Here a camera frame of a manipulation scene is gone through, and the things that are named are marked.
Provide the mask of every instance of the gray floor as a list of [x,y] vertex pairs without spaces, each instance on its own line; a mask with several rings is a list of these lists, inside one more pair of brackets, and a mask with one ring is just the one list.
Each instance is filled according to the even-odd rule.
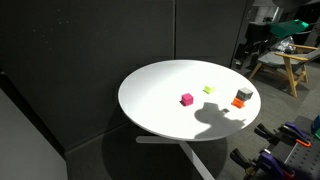
[[[298,98],[288,94],[288,83],[268,73],[259,73],[252,80],[262,104],[256,120],[227,138],[190,143],[216,179],[242,179],[244,176],[244,170],[229,158],[233,149],[238,148],[245,157],[252,159],[269,145],[253,132],[259,123],[272,130],[286,121],[313,120],[320,113],[320,63],[309,63],[307,70],[309,83],[297,87]],[[115,116],[125,118],[120,108]],[[112,133],[67,152],[69,180],[202,179],[178,145],[137,144],[135,137],[144,134],[148,133],[128,120]]]

